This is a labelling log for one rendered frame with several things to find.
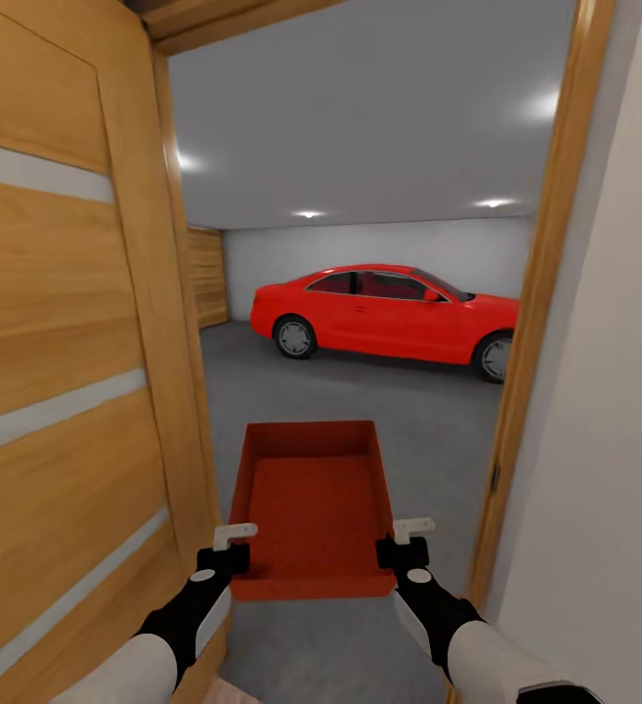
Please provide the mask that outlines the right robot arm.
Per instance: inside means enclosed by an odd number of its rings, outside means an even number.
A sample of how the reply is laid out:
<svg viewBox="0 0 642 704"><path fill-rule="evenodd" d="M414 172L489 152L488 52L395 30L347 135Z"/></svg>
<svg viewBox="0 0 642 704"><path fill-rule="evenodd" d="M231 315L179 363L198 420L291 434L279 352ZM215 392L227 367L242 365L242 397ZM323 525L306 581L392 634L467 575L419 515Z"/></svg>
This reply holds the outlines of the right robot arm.
<svg viewBox="0 0 642 704"><path fill-rule="evenodd" d="M561 667L534 655L479 619L468 599L456 599L428 571L424 537L430 517L393 522L395 535L375 542L380 568L393 568L399 618L463 696L463 704L604 704Z"/></svg>

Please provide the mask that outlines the storage box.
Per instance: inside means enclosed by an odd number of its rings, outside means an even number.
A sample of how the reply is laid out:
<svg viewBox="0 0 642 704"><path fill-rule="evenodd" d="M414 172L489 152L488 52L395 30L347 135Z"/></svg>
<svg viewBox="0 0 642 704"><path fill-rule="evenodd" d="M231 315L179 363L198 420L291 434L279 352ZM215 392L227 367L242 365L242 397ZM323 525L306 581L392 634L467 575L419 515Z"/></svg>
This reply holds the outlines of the storage box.
<svg viewBox="0 0 642 704"><path fill-rule="evenodd" d="M381 597L398 584L375 542L394 537L372 421L249 423L229 525L255 523L237 601Z"/></svg>

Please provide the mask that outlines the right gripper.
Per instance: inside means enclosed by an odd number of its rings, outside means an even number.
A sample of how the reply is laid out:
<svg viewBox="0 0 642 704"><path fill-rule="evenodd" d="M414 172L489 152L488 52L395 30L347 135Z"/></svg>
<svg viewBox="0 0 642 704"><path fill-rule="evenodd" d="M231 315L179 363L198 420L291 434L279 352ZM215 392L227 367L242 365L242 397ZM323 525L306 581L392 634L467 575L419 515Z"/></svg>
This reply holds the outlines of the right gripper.
<svg viewBox="0 0 642 704"><path fill-rule="evenodd" d="M409 537L409 545L397 545L393 538L375 542L377 563L380 568L393 568L402 556L416 556L423 564L429 564L427 540L424 537Z"/></svg>

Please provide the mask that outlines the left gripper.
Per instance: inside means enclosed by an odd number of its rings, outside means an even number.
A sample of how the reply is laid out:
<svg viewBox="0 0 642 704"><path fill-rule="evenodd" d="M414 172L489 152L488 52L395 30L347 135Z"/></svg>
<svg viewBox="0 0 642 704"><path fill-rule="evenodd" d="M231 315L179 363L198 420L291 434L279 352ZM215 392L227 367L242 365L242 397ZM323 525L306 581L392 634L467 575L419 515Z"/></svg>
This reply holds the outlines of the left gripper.
<svg viewBox="0 0 642 704"><path fill-rule="evenodd" d="M211 549L201 550L197 554L197 570L201 565L210 563L212 560L224 561L231 570L231 579L234 574L247 574L250 570L250 545L236 545L231 543L231 548L214 552Z"/></svg>

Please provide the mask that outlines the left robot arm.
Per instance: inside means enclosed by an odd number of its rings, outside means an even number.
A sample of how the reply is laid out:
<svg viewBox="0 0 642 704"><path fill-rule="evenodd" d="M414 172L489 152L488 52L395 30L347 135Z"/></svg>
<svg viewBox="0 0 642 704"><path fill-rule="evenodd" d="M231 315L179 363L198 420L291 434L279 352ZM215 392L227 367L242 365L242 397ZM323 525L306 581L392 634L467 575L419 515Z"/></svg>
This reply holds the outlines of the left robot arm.
<svg viewBox="0 0 642 704"><path fill-rule="evenodd" d="M228 616L230 580L250 570L255 523L215 528L211 549L197 554L196 571L165 607L95 671L47 704L167 704L175 688Z"/></svg>

